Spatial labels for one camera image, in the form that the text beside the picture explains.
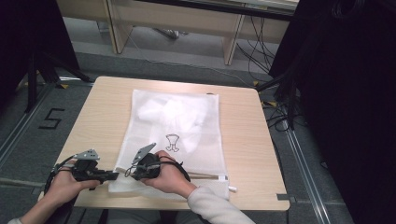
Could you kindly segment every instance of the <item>black cable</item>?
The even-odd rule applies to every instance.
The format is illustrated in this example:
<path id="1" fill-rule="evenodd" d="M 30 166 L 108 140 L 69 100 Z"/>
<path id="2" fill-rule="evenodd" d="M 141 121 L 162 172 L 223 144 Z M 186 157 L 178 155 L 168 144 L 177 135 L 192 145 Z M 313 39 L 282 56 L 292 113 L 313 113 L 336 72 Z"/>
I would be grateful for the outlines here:
<path id="1" fill-rule="evenodd" d="M 255 63 L 258 67 L 260 67 L 260 69 L 261 69 L 262 71 L 264 71 L 264 72 L 267 72 L 267 73 L 268 73 L 268 70 L 266 70 L 266 68 L 265 68 L 259 61 L 257 61 L 255 58 L 250 57 L 250 55 L 248 55 L 248 54 L 241 48 L 241 46 L 239 46 L 239 44 L 236 44 L 236 46 L 237 46 L 237 47 L 241 50 L 241 52 L 249 59 L 247 71 L 248 71 L 248 73 L 250 74 L 250 76 L 251 76 L 253 79 L 256 79 L 256 80 L 258 80 L 258 81 L 267 82 L 267 80 L 263 80 L 263 79 L 254 77 L 253 74 L 251 74 L 251 72 L 250 72 L 250 62 L 254 62 L 254 63 Z"/>
<path id="2" fill-rule="evenodd" d="M 274 54 L 265 46 L 265 44 L 264 44 L 264 40 L 263 40 L 264 18 L 261 18 L 261 29 L 260 29 L 260 34 L 257 32 L 256 26 L 255 26 L 254 21 L 253 21 L 253 17 L 250 17 L 250 21 L 251 21 L 251 24 L 252 24 L 252 26 L 253 26 L 254 32 L 255 32 L 255 34 L 256 34 L 257 41 L 258 41 L 258 43 L 260 43 L 260 46 L 262 47 L 261 53 L 262 53 L 262 55 L 264 56 L 264 60 L 265 60 L 266 63 L 270 66 L 270 67 L 266 67 L 267 70 L 269 71 L 272 65 L 271 65 L 271 63 L 270 63 L 270 61 L 269 61 L 269 59 L 268 59 L 268 56 L 269 56 L 269 55 L 267 55 L 267 53 L 265 53 L 265 50 L 267 49 L 267 51 L 268 51 L 270 54 L 272 54 L 273 57 L 275 57 L 275 55 L 274 55 Z"/>
<path id="3" fill-rule="evenodd" d="M 46 186 L 44 187 L 44 194 L 46 194 L 49 191 L 50 185 L 52 183 L 52 180 L 58 174 L 59 169 L 61 167 L 63 167 L 68 161 L 73 159 L 74 157 L 75 157 L 75 155 L 70 156 L 69 158 L 67 158 L 66 160 L 62 161 L 61 163 L 55 164 L 53 166 L 51 172 L 49 173 L 49 177 L 47 178 Z"/>
<path id="4" fill-rule="evenodd" d="M 161 158 L 166 158 L 166 159 L 169 159 L 170 161 L 160 161 L 160 159 Z M 183 165 L 183 162 L 181 162 L 181 163 L 178 163 L 177 161 L 175 161 L 174 159 L 172 159 L 172 158 L 170 158 L 170 157 L 167 157 L 167 156 L 161 156 L 160 158 L 158 158 L 156 161 L 153 161 L 153 162 L 149 162 L 149 163 L 143 163 L 143 164 L 137 164 L 137 165 L 135 165 L 135 164 L 133 164 L 128 170 L 126 170 L 125 171 L 125 177 L 127 177 L 127 176 L 132 176 L 131 175 L 131 171 L 132 171 L 132 169 L 133 168 L 136 168 L 136 171 L 138 171 L 139 173 L 141 173 L 141 174 L 137 174 L 136 173 L 136 171 L 134 171 L 134 175 L 135 176 L 133 176 L 133 178 L 135 179 L 135 180 L 140 180 L 141 178 L 155 178 L 155 177 L 157 177 L 158 175 L 159 175 L 159 173 L 160 173 L 160 171 L 161 171 L 161 165 L 162 164 L 170 164 L 170 165 L 174 165 L 174 166 L 176 166 L 176 168 L 184 175 L 184 177 L 189 181 L 189 182 L 191 182 L 191 179 L 190 179 L 190 177 L 189 177 L 189 174 L 183 169 L 183 167 L 182 167 L 182 165 Z M 142 176 L 142 174 L 144 173 L 144 172 L 147 172 L 148 170 L 150 170 L 150 169 L 158 169 L 158 173 L 157 172 L 155 172 L 154 174 L 147 174 L 146 173 L 146 175 L 143 175 Z"/>
<path id="5" fill-rule="evenodd" d="M 283 105 L 278 104 L 277 106 L 268 106 L 268 107 L 265 107 L 265 108 L 269 108 L 269 109 L 274 109 L 274 113 L 273 113 L 273 114 L 271 115 L 271 117 L 270 117 L 269 119 L 267 119 L 266 121 L 267 121 L 267 123 L 268 123 L 268 128 L 274 127 L 278 132 L 285 132 L 285 131 L 287 131 L 287 130 L 290 128 L 290 126 L 289 126 L 288 123 L 287 123 L 287 127 L 286 127 L 286 128 L 280 129 L 280 128 L 278 127 L 279 123 L 281 123 L 282 121 L 288 119 L 288 115 L 286 115 L 286 114 L 280 109 L 281 106 L 283 106 Z M 276 112 L 278 112 L 280 115 L 277 115 L 277 116 L 274 117 L 274 114 L 275 114 Z M 302 116 L 302 114 L 294 114 L 294 115 L 292 116 L 292 118 L 291 118 L 292 121 L 293 121 L 294 123 L 297 123 L 297 124 L 301 125 L 301 126 L 307 127 L 307 125 L 295 121 L 295 118 L 296 118 L 296 117 L 299 117 L 299 116 Z M 276 119 L 276 121 L 275 121 L 274 123 L 272 123 L 272 124 L 269 124 L 269 123 L 270 123 L 272 120 L 274 120 L 274 119 Z"/>
<path id="6" fill-rule="evenodd" d="M 251 43 L 250 43 L 250 41 L 248 40 L 247 41 L 248 42 L 248 44 L 252 47 L 252 48 L 255 48 Z M 256 49 L 260 54 L 265 54 L 265 52 L 262 52 L 261 50 L 259 50 L 259 49 Z M 267 55 L 268 57 L 270 57 L 271 59 L 274 59 L 274 56 L 272 56 L 272 55 Z"/>

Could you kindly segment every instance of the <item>tripod leg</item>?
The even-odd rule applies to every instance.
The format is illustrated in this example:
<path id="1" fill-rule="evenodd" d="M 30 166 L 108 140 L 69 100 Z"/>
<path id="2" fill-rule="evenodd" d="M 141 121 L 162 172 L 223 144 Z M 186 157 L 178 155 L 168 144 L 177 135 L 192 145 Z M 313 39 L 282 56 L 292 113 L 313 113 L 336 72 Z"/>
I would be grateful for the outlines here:
<path id="1" fill-rule="evenodd" d="M 39 62 L 38 71 L 40 71 L 41 76 L 44 78 L 46 83 L 57 83 L 59 81 L 59 76 L 55 71 L 53 64 L 44 58 L 42 55 L 37 59 Z"/>
<path id="2" fill-rule="evenodd" d="M 288 105 L 288 125 L 289 128 L 294 130 L 294 106 L 295 106 L 295 101 L 296 101 L 296 83 L 293 80 L 291 82 L 291 88 L 290 88 L 290 93 L 289 93 L 289 105 Z"/>
<path id="3" fill-rule="evenodd" d="M 58 66 L 61 66 L 67 72 L 73 74 L 75 77 L 78 77 L 78 78 L 80 78 L 81 80 L 83 80 L 85 82 L 93 82 L 90 77 L 87 77 L 84 74 L 82 74 L 81 72 L 79 72 L 78 70 L 73 69 L 72 67 L 70 67 L 66 63 L 62 62 L 61 60 L 57 59 L 56 57 L 53 57 L 52 55 L 50 55 L 50 54 L 48 54 L 46 52 L 43 52 L 43 56 L 44 56 L 44 58 L 47 58 L 48 60 L 50 60 L 54 64 L 56 64 Z"/>
<path id="4" fill-rule="evenodd" d="M 27 98 L 27 107 L 25 112 L 28 113 L 32 107 L 35 105 L 36 97 L 37 97 L 37 76 L 35 74 L 35 54 L 32 53 L 32 56 L 29 58 L 28 64 L 28 98 Z"/>

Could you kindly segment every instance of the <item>hand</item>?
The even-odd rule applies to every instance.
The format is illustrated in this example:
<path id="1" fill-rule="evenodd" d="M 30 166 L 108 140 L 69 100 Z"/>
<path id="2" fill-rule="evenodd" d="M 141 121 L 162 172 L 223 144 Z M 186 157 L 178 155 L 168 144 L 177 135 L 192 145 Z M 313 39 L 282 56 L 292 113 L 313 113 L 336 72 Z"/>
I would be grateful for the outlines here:
<path id="1" fill-rule="evenodd" d="M 172 158 L 167 152 L 163 150 L 155 153 L 155 155 L 160 157 L 161 161 L 171 161 L 167 158 L 161 158 L 163 156 Z M 141 181 L 145 185 L 152 186 L 155 189 L 159 189 L 165 193 L 178 194 L 186 199 L 197 188 L 195 185 L 189 182 L 174 165 L 171 164 L 162 164 L 160 175 L 157 178 L 141 179 Z"/>
<path id="2" fill-rule="evenodd" d="M 75 198 L 83 189 L 93 189 L 98 185 L 100 185 L 98 180 L 77 182 L 72 176 L 70 168 L 64 167 L 53 178 L 49 191 L 43 199 L 49 198 L 52 203 L 61 206 Z"/>
<path id="3" fill-rule="evenodd" d="M 23 217 L 23 224 L 44 223 L 62 204 L 71 201 L 83 189 L 96 188 L 100 184 L 98 180 L 87 180 L 77 182 L 69 171 L 60 171 L 55 178 L 46 195 L 35 204 Z"/>

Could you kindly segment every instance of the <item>cord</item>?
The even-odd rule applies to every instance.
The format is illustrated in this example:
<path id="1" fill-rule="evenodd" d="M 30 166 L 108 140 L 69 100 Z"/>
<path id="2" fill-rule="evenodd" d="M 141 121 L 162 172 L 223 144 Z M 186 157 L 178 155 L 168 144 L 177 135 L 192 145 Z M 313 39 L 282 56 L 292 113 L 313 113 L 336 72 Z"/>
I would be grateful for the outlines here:
<path id="1" fill-rule="evenodd" d="M 70 156 L 69 158 L 67 158 L 66 160 L 62 161 L 61 163 L 55 164 L 53 166 L 53 168 L 52 168 L 52 170 L 51 170 L 51 172 L 49 174 L 49 177 L 47 179 L 46 186 L 44 187 L 44 194 L 46 194 L 49 191 L 50 185 L 51 185 L 52 180 L 53 180 L 53 177 L 55 177 L 58 174 L 59 169 L 61 167 L 63 167 L 68 161 L 73 159 L 74 157 L 75 157 L 75 155 Z"/>
<path id="2" fill-rule="evenodd" d="M 248 43 L 249 43 L 249 45 L 252 47 L 252 48 L 256 48 L 256 47 L 253 47 L 253 45 L 250 43 L 250 41 L 248 40 L 247 41 Z M 259 49 L 256 49 L 259 53 L 261 53 L 261 54 L 264 54 L 265 52 L 263 52 L 263 51 L 260 51 Z"/>
<path id="3" fill-rule="evenodd" d="M 160 161 L 161 158 L 167 158 L 170 161 Z M 125 177 L 130 175 L 135 180 L 139 180 L 140 178 L 153 178 L 153 177 L 155 178 L 155 177 L 157 177 L 156 175 L 151 175 L 150 177 L 149 176 L 142 176 L 141 174 L 138 174 L 138 173 L 133 173 L 133 175 L 131 175 L 131 170 L 133 168 L 136 168 L 136 171 L 139 171 L 141 173 L 141 172 L 148 172 L 151 169 L 158 169 L 159 170 L 158 173 L 157 173 L 157 175 L 158 175 L 160 173 L 160 171 L 161 171 L 161 165 L 162 164 L 170 164 L 170 165 L 176 166 L 176 168 L 184 175 L 184 177 L 189 182 L 191 182 L 189 174 L 187 174 L 187 172 L 182 167 L 183 162 L 178 163 L 174 159 L 172 159 L 170 157 L 167 157 L 167 156 L 161 156 L 160 158 L 158 158 L 157 161 L 153 161 L 153 162 L 149 162 L 149 163 L 145 163 L 145 164 L 141 164 L 141 165 L 139 165 L 139 163 L 137 165 L 133 164 L 128 170 L 126 170 L 124 175 L 125 175 Z"/>
<path id="4" fill-rule="evenodd" d="M 254 24 L 254 21 L 253 21 L 253 17 L 250 17 L 250 21 L 251 21 L 251 24 L 252 24 L 252 26 L 253 26 L 253 29 L 254 29 L 254 32 L 255 32 L 255 34 L 256 34 L 256 37 L 257 37 L 257 41 L 260 43 L 260 46 L 262 47 L 262 55 L 264 56 L 264 60 L 266 61 L 266 63 L 269 65 L 269 68 L 268 68 L 268 70 L 270 70 L 271 69 L 271 66 L 272 66 L 272 64 L 270 63 L 270 61 L 269 61 L 269 59 L 268 59 L 268 56 L 269 55 L 267 55 L 266 53 L 265 53 L 265 51 L 267 50 L 270 54 L 271 54 L 271 57 L 275 57 L 275 54 L 274 53 L 272 53 L 267 47 L 266 47 L 266 45 L 265 45 L 265 43 L 264 43 L 264 40 L 263 40 L 263 37 L 264 37 L 264 35 L 263 35 L 263 27 L 264 27 L 264 18 L 261 18 L 261 28 L 260 28 L 260 32 L 258 33 L 257 32 L 257 29 L 256 29 L 256 26 L 255 26 L 255 24 Z"/>
<path id="5" fill-rule="evenodd" d="M 268 74 L 268 70 L 266 70 L 267 68 L 265 68 L 257 59 L 251 57 L 251 55 L 248 55 L 248 53 L 245 52 L 245 51 L 241 48 L 241 46 L 239 46 L 239 44 L 236 44 L 236 46 L 237 46 L 237 47 L 241 50 L 241 52 L 248 58 L 248 67 L 247 67 L 247 70 L 248 70 L 248 73 L 250 74 L 250 76 L 251 76 L 252 78 L 256 79 L 256 80 L 263 81 L 263 82 L 267 82 L 267 80 L 259 79 L 259 78 L 257 78 L 257 77 L 254 77 L 253 74 L 251 74 L 251 72 L 250 72 L 250 62 L 254 62 L 258 67 L 260 67 L 261 70 L 263 70 L 264 72 L 266 72 L 266 73 Z"/>
<path id="6" fill-rule="evenodd" d="M 249 41 L 247 41 L 247 42 L 249 43 L 249 45 L 253 48 L 253 51 L 252 51 L 252 53 L 251 53 L 251 55 L 250 55 L 250 58 L 251 58 L 251 56 L 253 55 L 254 51 L 257 50 L 257 45 L 258 45 L 259 43 L 260 43 L 260 45 L 262 45 L 262 38 L 261 38 L 261 36 L 262 36 L 262 29 L 263 29 L 264 23 L 263 23 L 263 20 L 262 20 L 262 25 L 261 25 L 261 29 L 260 29 L 260 34 L 258 34 L 257 29 L 256 29 L 256 26 L 255 26 L 254 21 L 253 21 L 253 17 L 250 17 L 250 20 L 251 20 L 251 23 L 252 23 L 252 25 L 253 25 L 254 32 L 255 32 L 256 38 L 257 38 L 257 42 L 256 42 L 256 45 L 255 45 L 254 47 L 250 44 Z M 269 61 L 266 59 L 265 51 L 260 51 L 260 53 L 264 56 L 264 60 L 265 60 L 265 62 L 268 64 Z M 264 69 L 262 69 L 262 70 L 263 70 L 265 73 L 268 74 L 268 72 L 269 72 L 269 70 L 270 70 L 269 67 L 268 67 L 267 65 L 262 64 L 262 63 L 260 63 L 260 64 L 264 67 Z"/>
<path id="7" fill-rule="evenodd" d="M 289 124 L 287 124 L 288 126 L 287 126 L 286 128 L 279 128 L 279 126 L 278 126 L 282 121 L 288 119 L 288 115 L 286 115 L 286 114 L 280 109 L 280 107 L 281 107 L 281 106 L 284 106 L 284 105 L 286 105 L 286 104 L 277 104 L 277 106 L 264 106 L 264 107 L 262 108 L 262 109 L 274 109 L 274 112 L 271 114 L 270 118 L 266 120 L 267 123 L 268 123 L 268 128 L 274 127 L 278 132 L 281 132 L 281 133 L 287 131 L 287 130 L 290 128 L 290 127 L 289 127 Z M 298 125 L 300 125 L 300 126 L 303 126 L 303 127 L 308 127 L 308 125 L 302 124 L 302 123 L 297 122 L 297 121 L 295 120 L 296 117 L 300 117 L 300 116 L 302 116 L 302 115 L 303 115 L 303 114 L 301 114 L 301 113 L 300 113 L 300 114 L 294 114 L 293 117 L 292 117 L 293 123 L 296 123 L 296 124 L 298 124 Z"/>

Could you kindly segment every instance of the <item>metal rail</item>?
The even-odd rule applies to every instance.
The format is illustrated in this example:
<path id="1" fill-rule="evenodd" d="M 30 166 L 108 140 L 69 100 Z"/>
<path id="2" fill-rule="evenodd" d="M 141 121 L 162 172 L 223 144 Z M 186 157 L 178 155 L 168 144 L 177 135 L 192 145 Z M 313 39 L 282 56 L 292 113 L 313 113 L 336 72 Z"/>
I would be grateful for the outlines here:
<path id="1" fill-rule="evenodd" d="M 46 84 L 43 90 L 37 96 L 37 103 L 28 113 L 24 113 L 18 124 L 12 130 L 12 132 L 8 135 L 6 141 L 0 147 L 0 169 L 6 162 L 9 154 L 11 154 L 12 150 L 21 140 L 21 137 L 29 128 L 30 123 L 38 112 L 38 108 L 41 106 L 45 98 L 50 94 L 50 92 L 54 89 L 55 84 Z"/>
<path id="2" fill-rule="evenodd" d="M 283 121 L 283 126 L 286 129 L 288 127 L 288 122 Z M 329 214 L 326 209 L 320 193 L 318 191 L 317 185 L 315 184 L 314 178 L 309 171 L 308 164 L 306 163 L 304 153 L 300 148 L 297 136 L 294 130 L 288 129 L 286 131 L 288 134 L 289 143 L 291 150 L 293 151 L 294 157 L 297 160 L 297 166 L 302 175 L 306 191 L 308 193 L 309 199 L 311 200 L 312 206 L 314 208 L 315 214 L 318 219 L 319 224 L 330 224 Z"/>
<path id="3" fill-rule="evenodd" d="M 210 11 L 226 12 L 233 14 L 242 14 L 253 17 L 261 17 L 274 19 L 279 21 L 293 21 L 293 14 L 289 12 L 278 12 L 270 10 L 262 10 L 253 7 L 238 7 L 226 4 L 206 2 L 206 1 L 193 1 L 193 0 L 135 0 L 139 2 L 149 2 L 175 7 L 191 7 L 197 9 L 204 9 Z"/>

